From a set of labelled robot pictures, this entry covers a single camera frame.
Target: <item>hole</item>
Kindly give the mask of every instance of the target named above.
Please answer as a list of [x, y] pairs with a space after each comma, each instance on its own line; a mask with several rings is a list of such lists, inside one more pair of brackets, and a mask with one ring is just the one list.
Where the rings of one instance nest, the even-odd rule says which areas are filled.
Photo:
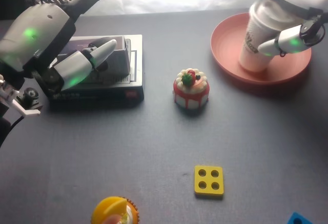
[[219, 177], [219, 172], [217, 172], [216, 170], [212, 170], [211, 175], [213, 177]]
[[301, 221], [301, 219], [296, 218], [294, 219], [293, 224], [303, 224], [303, 222]]
[[206, 183], [204, 181], [201, 181], [199, 184], [198, 184], [199, 188], [202, 188], [202, 189], [205, 189], [206, 188]]
[[201, 177], [204, 177], [206, 175], [206, 171], [204, 169], [201, 169], [198, 171], [198, 174], [201, 176]]
[[218, 190], [219, 189], [219, 183], [217, 183], [217, 182], [213, 182], [212, 183], [212, 188], [213, 188], [213, 190]]

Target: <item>round plate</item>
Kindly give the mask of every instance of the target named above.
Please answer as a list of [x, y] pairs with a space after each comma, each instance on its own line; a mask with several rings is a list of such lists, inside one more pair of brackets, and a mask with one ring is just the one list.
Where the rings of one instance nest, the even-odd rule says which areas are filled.
[[285, 57], [275, 56], [266, 70], [252, 73], [239, 64], [241, 47], [246, 35], [249, 14], [229, 17], [213, 31], [211, 49], [217, 63], [229, 75], [247, 83], [272, 85], [287, 82], [310, 63], [311, 49]]

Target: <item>red and white cake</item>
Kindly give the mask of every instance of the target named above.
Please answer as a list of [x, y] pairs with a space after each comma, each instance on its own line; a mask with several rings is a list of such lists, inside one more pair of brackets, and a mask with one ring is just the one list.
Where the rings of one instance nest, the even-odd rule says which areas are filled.
[[210, 85], [203, 72], [184, 69], [173, 84], [174, 102], [186, 109], [198, 109], [209, 99]]

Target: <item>blue block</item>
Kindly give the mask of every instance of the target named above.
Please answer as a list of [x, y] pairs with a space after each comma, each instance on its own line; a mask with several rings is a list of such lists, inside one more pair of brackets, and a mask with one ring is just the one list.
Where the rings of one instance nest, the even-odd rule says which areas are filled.
[[312, 222], [295, 212], [287, 224], [312, 224]]

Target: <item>gray table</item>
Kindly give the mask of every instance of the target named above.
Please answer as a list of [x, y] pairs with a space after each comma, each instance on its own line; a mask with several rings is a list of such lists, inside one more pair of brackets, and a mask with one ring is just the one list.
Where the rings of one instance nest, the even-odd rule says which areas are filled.
[[[328, 223], [328, 37], [293, 95], [249, 94], [210, 51], [215, 26], [239, 12], [80, 18], [76, 36], [143, 35], [145, 100], [53, 112], [42, 96], [42, 115], [23, 120], [0, 149], [0, 222], [89, 223], [100, 200], [119, 195], [145, 224], [280, 224], [294, 211]], [[198, 116], [173, 103], [172, 82], [188, 67], [211, 85]], [[195, 165], [223, 167], [223, 200], [195, 197]]]

